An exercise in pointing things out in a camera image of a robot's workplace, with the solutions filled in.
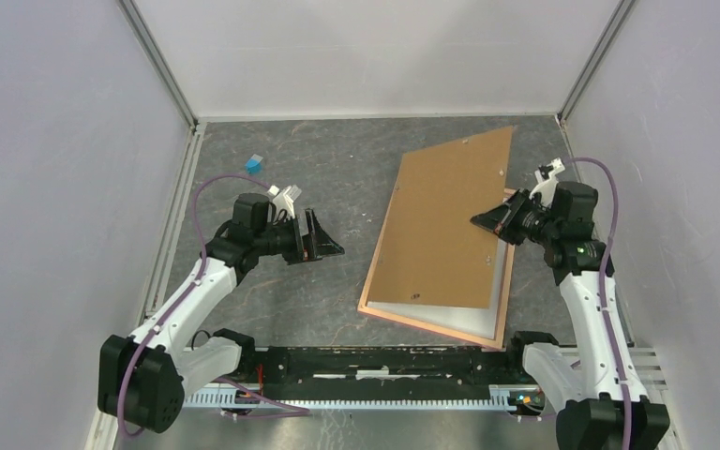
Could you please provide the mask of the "brown backing board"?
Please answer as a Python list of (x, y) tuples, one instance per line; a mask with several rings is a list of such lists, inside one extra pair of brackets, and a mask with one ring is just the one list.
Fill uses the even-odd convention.
[(365, 301), (488, 307), (498, 241), (471, 220), (504, 200), (513, 132), (497, 128), (403, 155)]

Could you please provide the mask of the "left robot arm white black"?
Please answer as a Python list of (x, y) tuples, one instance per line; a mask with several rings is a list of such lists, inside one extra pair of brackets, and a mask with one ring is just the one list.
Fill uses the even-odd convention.
[(205, 243), (190, 274), (160, 309), (126, 337), (109, 336), (98, 363), (97, 407), (118, 419), (161, 433), (186, 398), (218, 377), (245, 382), (256, 372), (249, 337), (216, 332), (191, 350), (188, 344), (211, 311), (244, 280), (260, 258), (280, 256), (288, 265), (343, 255), (315, 212), (296, 215), (296, 186), (243, 193), (232, 217)]

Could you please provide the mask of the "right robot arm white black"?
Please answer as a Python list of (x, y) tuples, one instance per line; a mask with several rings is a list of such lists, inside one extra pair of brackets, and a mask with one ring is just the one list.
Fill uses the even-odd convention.
[(628, 351), (607, 245), (593, 237), (595, 188), (562, 181), (551, 202), (520, 189), (473, 225), (506, 244), (542, 247), (566, 304), (579, 366), (569, 364), (545, 333), (516, 336), (519, 348), (503, 361), (517, 383), (532, 378), (556, 415), (561, 449), (655, 449), (670, 427), (666, 405), (650, 400)]

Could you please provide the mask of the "blue cube block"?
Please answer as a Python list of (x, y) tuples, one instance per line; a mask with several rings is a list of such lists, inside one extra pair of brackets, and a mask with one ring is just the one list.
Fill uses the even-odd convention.
[(253, 155), (245, 163), (245, 170), (248, 174), (259, 173), (263, 168), (263, 157), (260, 155)]

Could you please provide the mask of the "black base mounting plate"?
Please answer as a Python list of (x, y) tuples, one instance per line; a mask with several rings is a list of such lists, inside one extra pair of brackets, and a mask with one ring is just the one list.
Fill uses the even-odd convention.
[(228, 379), (278, 400), (477, 400), (533, 385), (510, 352), (478, 346), (269, 347)]

